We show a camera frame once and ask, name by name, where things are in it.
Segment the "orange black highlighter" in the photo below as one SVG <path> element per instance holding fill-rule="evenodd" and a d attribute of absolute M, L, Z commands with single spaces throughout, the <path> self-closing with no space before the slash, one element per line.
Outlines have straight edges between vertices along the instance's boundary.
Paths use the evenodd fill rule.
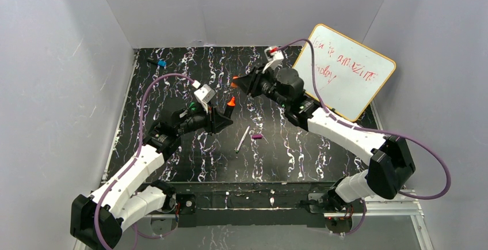
<path fill-rule="evenodd" d="M 230 101 L 226 104 L 226 107 L 224 110 L 224 116 L 230 119 L 232 116 L 232 113 L 234 111 L 234 108 L 235 108 L 235 97 L 232 96 Z"/>

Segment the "orange highlighter cap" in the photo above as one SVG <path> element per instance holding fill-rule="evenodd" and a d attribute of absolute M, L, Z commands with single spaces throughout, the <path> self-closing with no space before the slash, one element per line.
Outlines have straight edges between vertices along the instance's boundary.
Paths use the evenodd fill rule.
<path fill-rule="evenodd" d="M 238 79 L 238 76 L 234 76 L 232 77 L 232 80 L 231 80 L 231 83 L 230 83 L 230 86 L 232 88 L 239 88 L 239 86 L 235 83 L 235 81 Z"/>

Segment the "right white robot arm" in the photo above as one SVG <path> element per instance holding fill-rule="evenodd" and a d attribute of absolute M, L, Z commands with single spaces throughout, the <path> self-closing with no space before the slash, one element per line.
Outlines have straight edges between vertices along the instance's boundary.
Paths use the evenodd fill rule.
<path fill-rule="evenodd" d="M 337 209 L 372 195 L 394 199 L 415 172 L 405 139 L 376 130 L 366 132 L 352 123 L 344 126 L 305 93 L 304 81 L 295 69 L 274 71 L 256 66 L 249 74 L 233 78 L 232 85 L 251 97 L 266 96 L 282 106 L 294 126 L 331 140 L 367 165 L 366 170 L 339 179 L 327 192 L 325 201 Z"/>

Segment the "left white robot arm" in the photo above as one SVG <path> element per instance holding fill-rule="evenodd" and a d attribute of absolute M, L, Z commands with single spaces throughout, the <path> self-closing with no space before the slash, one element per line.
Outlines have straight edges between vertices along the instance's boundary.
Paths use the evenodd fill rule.
<path fill-rule="evenodd" d="M 223 113 L 201 104 L 165 111 L 144 136 L 142 148 L 104 185 L 89 196 L 78 195 L 71 206 L 70 234 L 91 249 L 112 249 L 123 232 L 150 212 L 176 206 L 175 189 L 154 181 L 139 187 L 181 146 L 184 134 L 204 130 L 217 134 L 232 125 L 234 103 Z"/>

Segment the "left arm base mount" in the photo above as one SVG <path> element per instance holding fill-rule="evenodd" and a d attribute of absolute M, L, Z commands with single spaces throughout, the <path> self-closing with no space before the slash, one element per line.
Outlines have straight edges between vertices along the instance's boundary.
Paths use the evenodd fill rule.
<path fill-rule="evenodd" d="M 196 211 L 196 195 L 177 194 L 168 202 L 168 206 L 151 213 L 150 226 L 152 234 L 166 237 L 174 233 L 183 215 L 192 215 Z"/>

